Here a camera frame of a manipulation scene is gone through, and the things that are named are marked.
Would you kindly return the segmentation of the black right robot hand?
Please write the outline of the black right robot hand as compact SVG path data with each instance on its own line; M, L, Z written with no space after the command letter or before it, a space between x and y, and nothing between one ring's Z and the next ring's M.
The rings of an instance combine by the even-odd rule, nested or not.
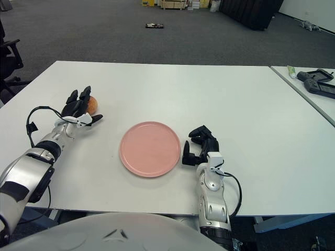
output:
M189 151L189 142L186 141L183 149L182 164L196 166L201 163L207 163L208 152L219 152L219 143L212 135L211 131L205 126L200 126L188 135L191 141L201 146L202 150L198 156Z

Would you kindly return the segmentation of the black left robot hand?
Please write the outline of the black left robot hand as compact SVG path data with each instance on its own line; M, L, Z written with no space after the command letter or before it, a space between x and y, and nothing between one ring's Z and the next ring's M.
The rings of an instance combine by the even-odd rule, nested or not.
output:
M74 90L68 97L61 112L61 118L75 123L78 127L92 126L103 118L103 115L91 115L88 111L91 99L91 87L87 86L79 95L78 90Z

